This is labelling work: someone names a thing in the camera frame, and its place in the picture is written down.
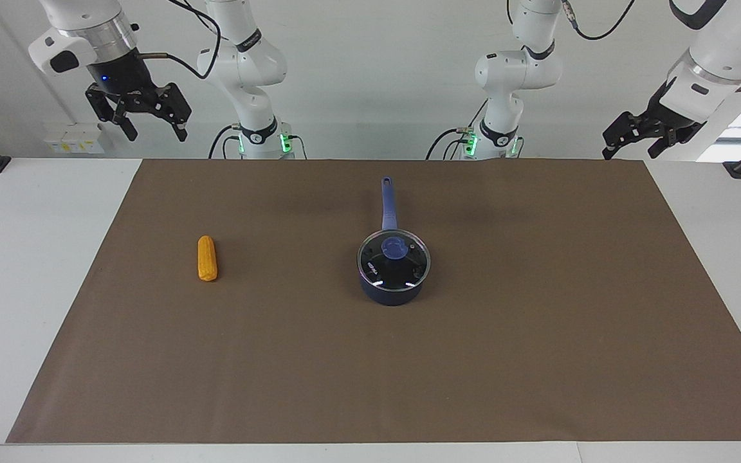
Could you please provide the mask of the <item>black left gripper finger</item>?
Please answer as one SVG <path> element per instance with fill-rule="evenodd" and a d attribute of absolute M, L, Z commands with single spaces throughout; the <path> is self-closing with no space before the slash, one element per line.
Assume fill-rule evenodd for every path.
<path fill-rule="evenodd" d="M 638 143 L 641 140 L 640 123 L 641 118 L 630 112 L 623 112 L 615 118 L 603 131 L 603 140 L 605 140 L 603 158 L 611 160 L 622 147 Z"/>
<path fill-rule="evenodd" d="M 655 141 L 648 149 L 648 155 L 651 159 L 658 158 L 665 150 L 670 149 L 673 145 L 684 143 L 686 134 L 683 131 L 668 131 L 664 134 L 655 136 Z"/>

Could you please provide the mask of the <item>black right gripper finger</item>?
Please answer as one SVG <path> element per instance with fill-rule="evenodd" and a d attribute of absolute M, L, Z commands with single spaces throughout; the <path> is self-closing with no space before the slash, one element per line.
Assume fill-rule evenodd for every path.
<path fill-rule="evenodd" d="M 176 83 L 155 89 L 154 116 L 170 124 L 180 143 L 188 138 L 186 129 L 192 109 Z"/>
<path fill-rule="evenodd" d="M 94 110 L 100 122 L 109 122 L 122 130 L 129 141 L 135 141 L 138 131 L 127 117 L 127 108 L 123 97 L 102 91 L 99 87 L 86 89 L 86 100 Z"/>

